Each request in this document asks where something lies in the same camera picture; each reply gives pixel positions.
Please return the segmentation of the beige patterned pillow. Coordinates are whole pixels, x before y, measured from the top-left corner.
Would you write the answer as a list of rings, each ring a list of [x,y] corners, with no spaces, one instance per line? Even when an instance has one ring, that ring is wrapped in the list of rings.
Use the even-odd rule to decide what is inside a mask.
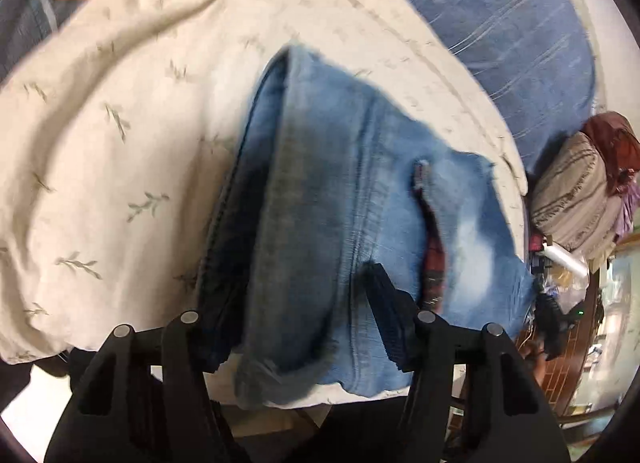
[[[608,194],[605,163],[582,132],[566,140],[538,180],[530,218],[545,237],[593,263],[611,252],[619,196]]]

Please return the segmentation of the blue denim jeans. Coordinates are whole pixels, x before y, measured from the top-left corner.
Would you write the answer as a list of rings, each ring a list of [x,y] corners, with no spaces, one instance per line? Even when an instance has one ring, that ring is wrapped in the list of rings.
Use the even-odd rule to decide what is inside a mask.
[[[242,407],[290,405],[319,385],[367,398],[408,386],[386,355],[362,274],[381,264],[418,296],[426,210],[446,255],[442,317],[520,331],[532,279],[487,158],[450,148],[380,90],[293,46],[258,82],[232,171],[262,165],[244,330],[232,349]]]

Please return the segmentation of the blue plaid bed sheet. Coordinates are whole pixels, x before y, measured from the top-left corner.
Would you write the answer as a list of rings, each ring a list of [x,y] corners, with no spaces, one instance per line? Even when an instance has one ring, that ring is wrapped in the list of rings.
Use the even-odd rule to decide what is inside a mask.
[[[86,0],[1,0],[9,73]],[[591,116],[596,64],[571,0],[408,0],[497,105],[538,178]]]

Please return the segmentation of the brown wooden headboard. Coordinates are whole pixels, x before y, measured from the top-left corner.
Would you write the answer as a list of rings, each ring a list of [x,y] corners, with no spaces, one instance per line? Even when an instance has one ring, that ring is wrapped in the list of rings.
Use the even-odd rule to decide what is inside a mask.
[[[584,373],[588,348],[596,337],[604,310],[599,287],[600,271],[589,277],[585,297],[570,311],[563,311],[549,293],[536,297],[533,323],[521,331],[520,349],[534,341],[544,355],[540,387],[558,417],[570,414],[570,401]]]

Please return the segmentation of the cream leaf-print blanket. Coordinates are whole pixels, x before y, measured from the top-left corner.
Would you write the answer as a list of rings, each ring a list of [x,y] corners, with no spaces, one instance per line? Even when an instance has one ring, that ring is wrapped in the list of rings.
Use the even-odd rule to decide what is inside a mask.
[[[250,104],[299,46],[487,158],[523,261],[527,180],[485,90],[406,0],[89,0],[1,88],[1,357],[198,308]]]

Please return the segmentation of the white cylindrical bottle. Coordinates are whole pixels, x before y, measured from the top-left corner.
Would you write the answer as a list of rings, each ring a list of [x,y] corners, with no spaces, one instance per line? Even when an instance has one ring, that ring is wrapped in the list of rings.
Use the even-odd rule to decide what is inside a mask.
[[[559,244],[542,244],[542,249],[539,252],[539,255],[549,259],[552,263],[561,266],[569,272],[572,272],[573,275],[577,275],[579,278],[585,278],[589,275],[589,267],[587,263],[582,258],[574,256]]]

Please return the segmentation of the maroon cloth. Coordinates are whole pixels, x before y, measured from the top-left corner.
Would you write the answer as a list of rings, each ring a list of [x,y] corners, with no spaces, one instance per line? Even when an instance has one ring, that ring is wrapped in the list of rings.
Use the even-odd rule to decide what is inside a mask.
[[[617,112],[601,113],[590,117],[582,132],[602,157],[608,195],[625,192],[640,168],[639,141],[628,119]]]

